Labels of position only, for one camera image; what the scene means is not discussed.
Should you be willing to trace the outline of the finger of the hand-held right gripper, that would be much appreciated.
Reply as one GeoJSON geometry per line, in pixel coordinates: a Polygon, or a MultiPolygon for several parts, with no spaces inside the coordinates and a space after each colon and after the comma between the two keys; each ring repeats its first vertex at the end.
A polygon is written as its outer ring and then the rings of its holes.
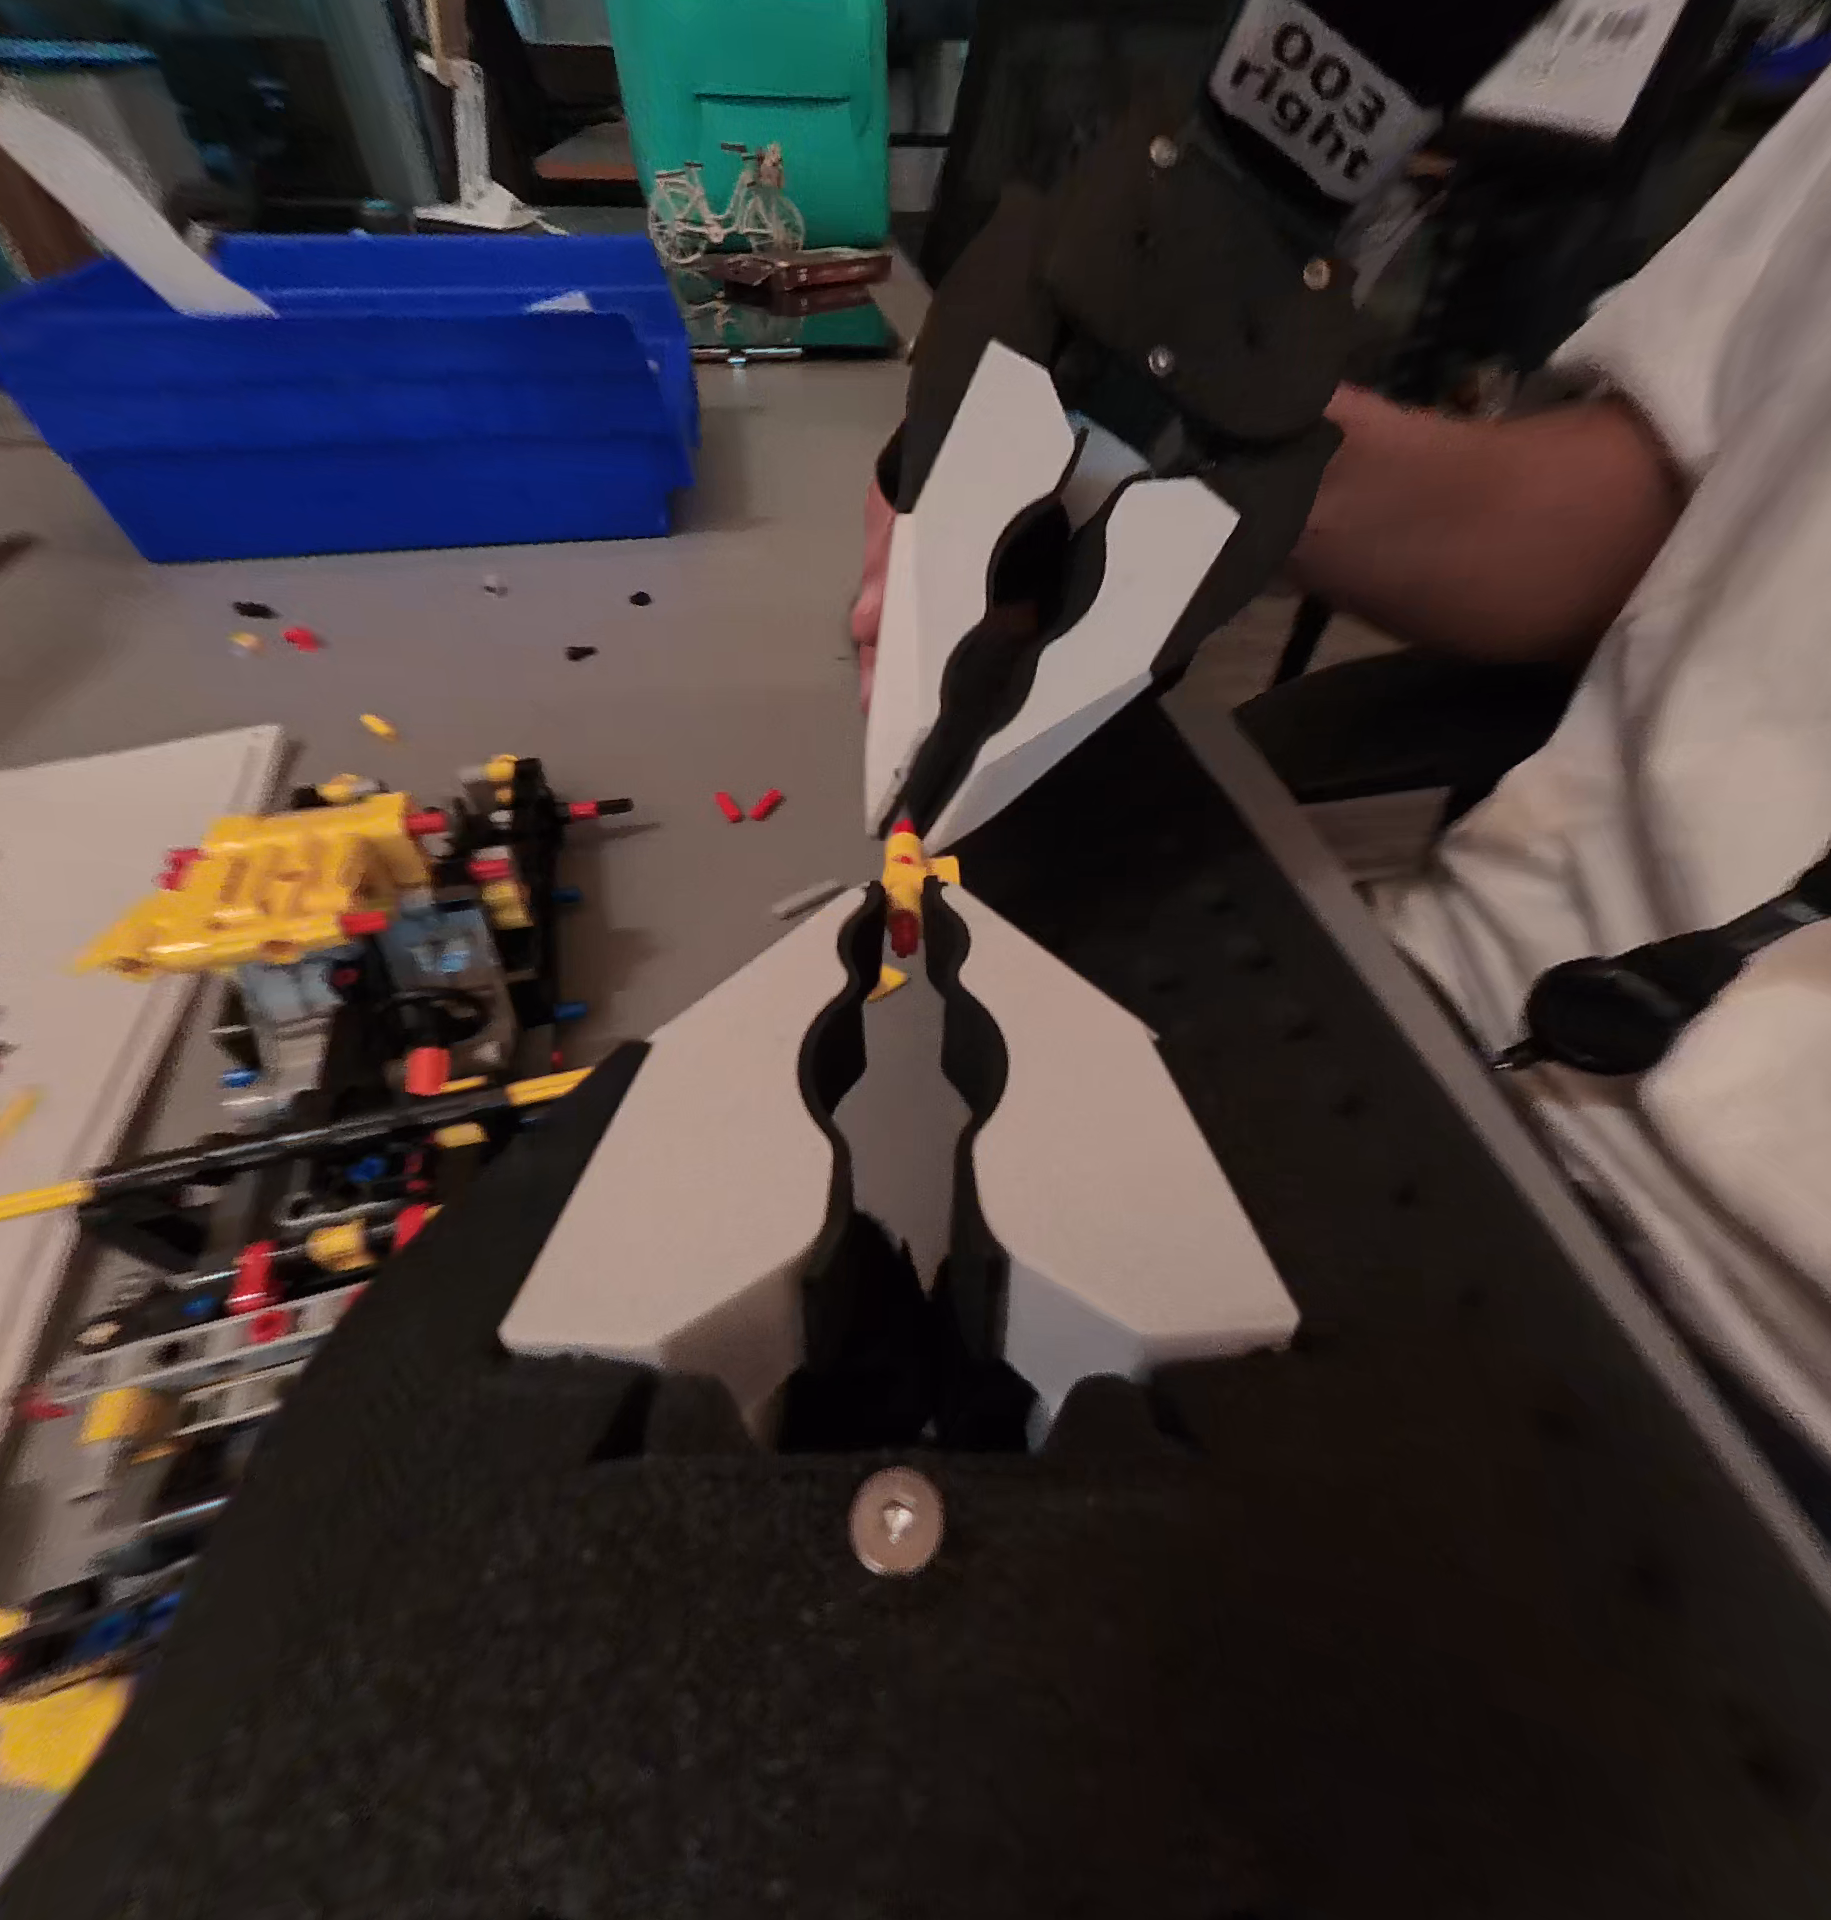
{"type": "Polygon", "coordinates": [[[950,776],[922,836],[948,851],[1017,804],[1153,682],[1164,640],[1177,627],[1222,549],[1239,510],[1197,479],[1126,481],[1083,536],[1097,554],[1087,607],[1024,654],[1019,697],[998,705],[977,752],[950,776]]]}
{"type": "Polygon", "coordinates": [[[898,514],[864,726],[864,826],[940,826],[1002,686],[998,573],[1060,505],[1082,453],[1052,376],[989,345],[926,473],[898,514]]]}

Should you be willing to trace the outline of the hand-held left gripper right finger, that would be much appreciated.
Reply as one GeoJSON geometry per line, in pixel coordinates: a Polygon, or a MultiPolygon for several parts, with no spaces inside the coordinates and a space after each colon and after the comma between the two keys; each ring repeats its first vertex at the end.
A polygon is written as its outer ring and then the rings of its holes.
{"type": "Polygon", "coordinates": [[[1302,1316],[1143,1020],[963,886],[926,886],[966,1104],[938,1294],[955,1431],[1052,1431],[1090,1380],[1284,1350],[1302,1316]]]}

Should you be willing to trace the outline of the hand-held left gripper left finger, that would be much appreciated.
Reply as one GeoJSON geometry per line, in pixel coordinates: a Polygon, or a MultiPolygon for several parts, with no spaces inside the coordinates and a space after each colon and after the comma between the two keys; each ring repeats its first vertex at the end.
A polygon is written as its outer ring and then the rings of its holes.
{"type": "Polygon", "coordinates": [[[508,1356],[709,1380],[759,1445],[791,1440],[879,1284],[834,1124],[877,977],[879,888],[851,888],[650,1038],[497,1327],[508,1356]]]}

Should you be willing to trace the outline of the yellow lego block piece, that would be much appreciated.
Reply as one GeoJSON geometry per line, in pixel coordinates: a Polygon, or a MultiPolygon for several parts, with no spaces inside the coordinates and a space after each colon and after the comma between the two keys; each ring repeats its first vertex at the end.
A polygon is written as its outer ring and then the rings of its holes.
{"type": "Polygon", "coordinates": [[[914,914],[922,919],[922,901],[929,880],[956,886],[960,879],[956,855],[929,855],[922,836],[888,833],[884,842],[879,886],[893,914],[914,914]]]}

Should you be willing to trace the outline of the lego car chassis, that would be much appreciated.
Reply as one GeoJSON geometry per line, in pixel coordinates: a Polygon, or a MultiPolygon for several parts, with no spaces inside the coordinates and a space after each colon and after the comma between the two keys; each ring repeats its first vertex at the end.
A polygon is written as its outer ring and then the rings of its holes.
{"type": "Polygon", "coordinates": [[[219,994],[223,1127],[0,1197],[126,1259],[20,1390],[76,1443],[88,1564],[0,1606],[0,1789],[61,1799],[123,1719],[249,1457],[367,1286],[581,1076],[563,1030],[565,846],[636,811],[497,754],[423,806],[297,787],[163,860],[87,974],[219,994]]]}

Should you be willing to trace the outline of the person's right forearm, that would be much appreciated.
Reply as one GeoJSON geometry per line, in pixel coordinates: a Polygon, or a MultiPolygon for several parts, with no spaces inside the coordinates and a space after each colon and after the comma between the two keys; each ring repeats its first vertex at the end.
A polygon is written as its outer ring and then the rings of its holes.
{"type": "Polygon", "coordinates": [[[1287,578],[1424,652],[1585,664],[1674,531],[1689,485],[1620,397],[1453,421],[1359,386],[1287,578]]]}

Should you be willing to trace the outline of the lego instruction booklet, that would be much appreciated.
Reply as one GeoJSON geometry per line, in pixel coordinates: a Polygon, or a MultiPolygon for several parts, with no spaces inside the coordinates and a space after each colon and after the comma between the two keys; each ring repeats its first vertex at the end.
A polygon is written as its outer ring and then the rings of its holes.
{"type": "MultiPolygon", "coordinates": [[[[78,956],[152,892],[167,851],[270,804],[293,756],[257,726],[0,770],[0,1197],[125,1147],[194,989],[79,974],[78,956]]],[[[71,1249],[64,1219],[0,1224],[0,1445],[71,1249]]]]}

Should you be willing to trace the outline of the person's right hand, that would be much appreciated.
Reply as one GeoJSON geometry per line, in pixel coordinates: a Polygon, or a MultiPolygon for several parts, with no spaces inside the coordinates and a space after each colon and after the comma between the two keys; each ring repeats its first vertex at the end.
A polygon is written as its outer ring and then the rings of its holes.
{"type": "Polygon", "coordinates": [[[869,709],[874,699],[887,575],[896,524],[898,514],[893,504],[884,498],[879,486],[870,485],[864,492],[862,575],[849,612],[849,636],[858,664],[862,709],[869,709]]]}

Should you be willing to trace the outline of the black dotted floor mat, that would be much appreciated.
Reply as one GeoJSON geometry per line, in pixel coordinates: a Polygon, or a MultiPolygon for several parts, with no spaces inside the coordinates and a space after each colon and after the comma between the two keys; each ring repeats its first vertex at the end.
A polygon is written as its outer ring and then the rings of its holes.
{"type": "Polygon", "coordinates": [[[1181,1367],[1233,1915],[1831,1915],[1831,1531],[1233,722],[963,873],[1146,1020],[1305,1313],[1181,1367]]]}

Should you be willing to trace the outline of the black chair seat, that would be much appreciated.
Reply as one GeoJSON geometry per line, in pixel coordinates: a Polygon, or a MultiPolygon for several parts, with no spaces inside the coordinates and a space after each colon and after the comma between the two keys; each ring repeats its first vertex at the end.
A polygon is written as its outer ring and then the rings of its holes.
{"type": "Polygon", "coordinates": [[[1395,652],[1317,668],[1236,709],[1298,804],[1439,792],[1453,822],[1562,725],[1580,668],[1395,652]]]}

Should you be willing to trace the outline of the teal tote bag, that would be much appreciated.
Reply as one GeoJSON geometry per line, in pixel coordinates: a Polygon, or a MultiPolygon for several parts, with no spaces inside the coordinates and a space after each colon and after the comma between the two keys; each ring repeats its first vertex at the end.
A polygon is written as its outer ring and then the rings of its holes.
{"type": "Polygon", "coordinates": [[[613,3],[649,239],[700,361],[874,359],[895,333],[869,282],[803,285],[893,234],[887,8],[613,3]]]}

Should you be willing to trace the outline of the blue storage bin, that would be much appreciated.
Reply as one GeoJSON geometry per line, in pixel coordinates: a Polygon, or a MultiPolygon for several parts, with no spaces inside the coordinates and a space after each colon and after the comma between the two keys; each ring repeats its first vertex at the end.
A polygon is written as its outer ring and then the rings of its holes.
{"type": "Polygon", "coordinates": [[[0,299],[0,390],[154,564],[649,541],[700,395],[650,240],[238,234],[272,318],[104,259],[0,299]]]}

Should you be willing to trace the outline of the white paper strip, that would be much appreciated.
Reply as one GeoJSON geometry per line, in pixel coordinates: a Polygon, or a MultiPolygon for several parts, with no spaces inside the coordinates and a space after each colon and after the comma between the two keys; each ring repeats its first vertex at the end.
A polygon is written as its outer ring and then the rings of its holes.
{"type": "Polygon", "coordinates": [[[278,316],[188,244],[135,180],[87,135],[11,89],[0,89],[0,157],[55,200],[102,254],[182,316],[278,316]]]}

